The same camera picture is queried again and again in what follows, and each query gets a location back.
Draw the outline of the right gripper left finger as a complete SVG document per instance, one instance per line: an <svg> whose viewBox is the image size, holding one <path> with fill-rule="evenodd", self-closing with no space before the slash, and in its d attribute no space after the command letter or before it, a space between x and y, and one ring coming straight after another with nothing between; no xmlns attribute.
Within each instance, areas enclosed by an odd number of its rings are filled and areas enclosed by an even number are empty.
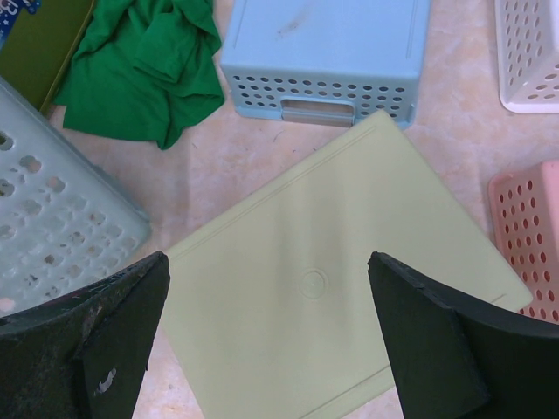
<svg viewBox="0 0 559 419"><path fill-rule="evenodd" d="M1 319L3 418L132 417L169 291L158 251Z"/></svg>

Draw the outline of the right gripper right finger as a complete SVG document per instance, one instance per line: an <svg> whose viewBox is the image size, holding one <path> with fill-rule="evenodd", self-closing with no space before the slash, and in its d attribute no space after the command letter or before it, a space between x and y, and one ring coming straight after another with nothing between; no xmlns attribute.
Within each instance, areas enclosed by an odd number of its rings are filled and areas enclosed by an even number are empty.
<svg viewBox="0 0 559 419"><path fill-rule="evenodd" d="M369 283L406 418L556 418L558 326L373 252Z"/></svg>

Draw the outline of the teal perforated basket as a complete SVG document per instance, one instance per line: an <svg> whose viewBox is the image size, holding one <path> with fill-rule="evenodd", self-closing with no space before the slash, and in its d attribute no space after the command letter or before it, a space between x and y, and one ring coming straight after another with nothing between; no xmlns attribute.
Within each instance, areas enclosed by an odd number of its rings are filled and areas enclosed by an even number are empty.
<svg viewBox="0 0 559 419"><path fill-rule="evenodd" d="M1 82L1 314L117 272L148 215L6 80Z"/></svg>

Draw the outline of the pink perforated basket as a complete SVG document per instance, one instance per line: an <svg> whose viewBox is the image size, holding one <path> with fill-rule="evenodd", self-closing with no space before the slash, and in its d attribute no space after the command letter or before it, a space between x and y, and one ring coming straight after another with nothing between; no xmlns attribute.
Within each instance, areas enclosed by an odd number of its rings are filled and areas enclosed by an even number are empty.
<svg viewBox="0 0 559 419"><path fill-rule="evenodd" d="M495 243L532 301L519 310L558 322L558 161L501 173L488 184Z"/></svg>

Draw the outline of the light green shallow tray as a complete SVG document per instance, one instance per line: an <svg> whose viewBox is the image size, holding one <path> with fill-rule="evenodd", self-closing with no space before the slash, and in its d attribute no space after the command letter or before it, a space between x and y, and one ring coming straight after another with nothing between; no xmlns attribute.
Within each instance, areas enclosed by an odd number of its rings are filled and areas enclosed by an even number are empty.
<svg viewBox="0 0 559 419"><path fill-rule="evenodd" d="M508 310L528 288L383 111L168 251L162 327L207 418L342 418L393 384L375 251Z"/></svg>

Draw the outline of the large olive green container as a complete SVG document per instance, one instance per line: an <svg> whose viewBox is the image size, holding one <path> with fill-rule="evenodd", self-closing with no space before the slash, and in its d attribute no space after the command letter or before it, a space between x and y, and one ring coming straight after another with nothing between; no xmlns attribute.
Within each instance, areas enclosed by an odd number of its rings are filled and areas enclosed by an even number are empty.
<svg viewBox="0 0 559 419"><path fill-rule="evenodd" d="M1 2L1 77L42 114L93 14L93 0Z"/></svg>

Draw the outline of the light blue perforated basket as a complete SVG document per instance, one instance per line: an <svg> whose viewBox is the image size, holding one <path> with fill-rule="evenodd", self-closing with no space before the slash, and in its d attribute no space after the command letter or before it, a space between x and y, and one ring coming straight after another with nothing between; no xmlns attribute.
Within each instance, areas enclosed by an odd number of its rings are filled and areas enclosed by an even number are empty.
<svg viewBox="0 0 559 419"><path fill-rule="evenodd" d="M220 66L238 114L351 127L417 112L428 1L237 1Z"/></svg>

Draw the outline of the white perforated basket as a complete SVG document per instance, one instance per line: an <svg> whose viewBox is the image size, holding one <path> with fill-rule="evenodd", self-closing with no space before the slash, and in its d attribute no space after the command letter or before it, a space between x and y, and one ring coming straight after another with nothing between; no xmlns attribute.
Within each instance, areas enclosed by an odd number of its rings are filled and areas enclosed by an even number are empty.
<svg viewBox="0 0 559 419"><path fill-rule="evenodd" d="M558 112L558 1L496 1L499 95L513 113Z"/></svg>

